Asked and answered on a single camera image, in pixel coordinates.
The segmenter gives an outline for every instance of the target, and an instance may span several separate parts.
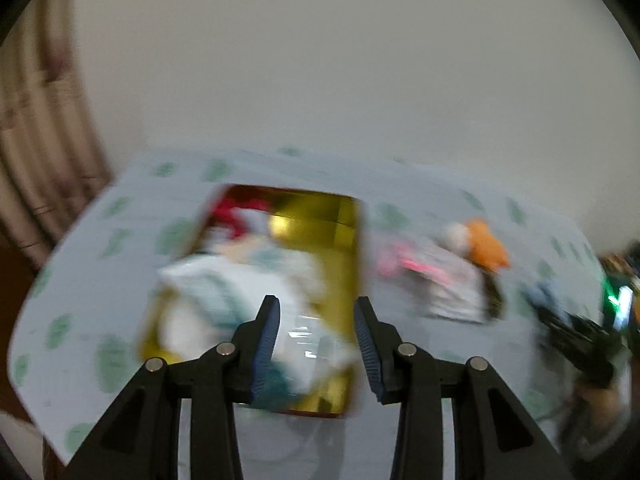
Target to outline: orange toy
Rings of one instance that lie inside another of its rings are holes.
[[[467,259],[485,269],[497,272],[501,267],[511,267],[504,245],[496,238],[487,222],[474,218],[465,223],[469,232],[469,254]]]

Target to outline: table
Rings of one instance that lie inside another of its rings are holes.
[[[336,192],[362,201],[365,288],[381,320],[438,358],[483,355],[529,412],[557,407],[565,369],[540,358],[522,283],[554,276],[568,308],[596,319],[602,270],[571,222],[527,200],[444,168],[402,160],[364,164],[287,146],[248,151],[141,154],[82,215],[41,272],[16,323],[8,365],[30,417],[67,463],[92,425],[140,366],[136,345],[157,270],[184,248],[203,206],[226,183]],[[472,325],[417,317],[407,292],[372,272],[376,245],[397,234],[437,235],[450,221],[486,217],[508,248],[498,279],[503,320]],[[245,477],[388,478],[398,407],[364,386],[347,418],[319,420],[236,409]],[[181,416],[179,467],[188,478],[188,411]],[[446,478],[453,475],[450,406],[445,405]],[[556,422],[541,420],[555,436]]]

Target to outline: yellow tray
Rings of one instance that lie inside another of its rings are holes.
[[[327,294],[321,302],[313,304],[313,308],[329,326],[355,344],[353,303],[362,293],[358,270],[357,200],[315,191],[254,186],[232,186],[225,196],[260,197],[271,204],[271,236],[284,248],[314,254],[322,264]],[[186,254],[196,250],[209,225],[207,219]],[[180,362],[178,356],[158,343],[159,319],[175,298],[176,293],[169,287],[159,290],[153,298],[148,329],[140,345],[143,359],[159,356],[170,364]],[[353,367],[327,378],[292,406],[289,413],[324,417],[343,415],[351,399],[353,379]]]

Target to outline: beige curtain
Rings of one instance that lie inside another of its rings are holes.
[[[1,232],[36,268],[111,179],[70,24],[70,0],[31,0],[0,46]]]

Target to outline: tablecloth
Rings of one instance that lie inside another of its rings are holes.
[[[482,355],[543,430],[561,402],[566,367],[536,343],[523,283],[555,277],[572,312],[597,319],[602,270],[570,221],[514,194],[446,168],[403,160],[356,162],[284,147],[248,151],[142,153],[87,209],[42,270],[20,313],[8,354],[10,379],[34,423],[68,462],[140,366],[136,352],[157,270],[184,249],[203,206],[226,185],[259,184],[356,197],[364,212],[364,288],[381,320],[436,357]],[[412,297],[371,270],[376,245],[397,235],[437,235],[450,221],[487,218],[511,269],[498,284],[504,319],[486,325],[417,317]],[[245,478],[386,479],[398,407],[376,403],[358,377],[351,413],[339,420],[236,408]],[[183,402],[178,471],[188,478]],[[445,478],[453,478],[452,423],[445,403]]]

